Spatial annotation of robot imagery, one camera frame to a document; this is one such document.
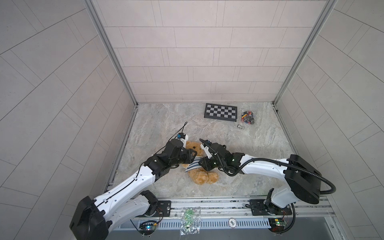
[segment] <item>black and white checkered board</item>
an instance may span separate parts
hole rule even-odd
[[[205,105],[204,117],[236,122],[237,107],[207,103]]]

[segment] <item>robotic arm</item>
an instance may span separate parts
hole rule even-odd
[[[110,231],[127,220],[143,214],[151,216],[156,211],[157,198],[148,190],[141,191],[167,174],[172,167],[194,161],[197,153],[185,148],[187,140],[187,135],[179,133],[177,138],[167,142],[160,154],[149,157],[137,172],[118,186],[93,200],[89,196],[83,198],[70,223],[75,237],[78,240],[104,240]],[[268,193],[263,210],[271,214],[277,214],[299,199],[317,204],[320,194],[336,190],[331,182],[322,178],[316,169],[297,155],[279,160],[254,158],[244,153],[231,154],[225,145],[200,141],[207,157],[202,158],[199,164],[207,171],[218,167],[229,176],[256,173],[276,177],[286,183]],[[321,181],[330,185],[331,190],[320,192]]]

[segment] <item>gray marbled surface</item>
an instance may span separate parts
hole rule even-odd
[[[204,118],[204,103],[141,104],[133,123],[127,146],[118,167],[114,186],[132,175],[139,165],[166,144],[166,141],[188,124],[184,133],[190,141],[199,138],[227,145],[230,152],[243,152],[255,157],[288,158],[292,149],[270,103],[223,103],[238,107],[237,122]],[[242,110],[255,114],[253,125],[241,123]],[[278,179],[258,174],[229,177],[218,171],[214,184],[197,185],[182,166],[171,169],[148,187],[156,197],[246,196],[266,195],[272,187],[282,185]]]

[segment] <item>teddy bear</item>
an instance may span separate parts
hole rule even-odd
[[[205,152],[201,149],[200,143],[198,142],[187,141],[185,148],[195,150],[197,156],[205,156]],[[183,167],[187,168],[188,165],[189,164],[183,164]],[[212,184],[218,180],[218,174],[216,172],[207,172],[202,167],[189,170],[188,175],[192,178],[192,181],[198,185],[203,185],[204,183]]]

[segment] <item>plastic bag of small items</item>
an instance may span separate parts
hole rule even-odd
[[[243,111],[241,121],[248,124],[255,123],[255,115],[251,111]]]
[[[182,209],[180,235],[197,234],[200,232],[200,213],[200,207]]]

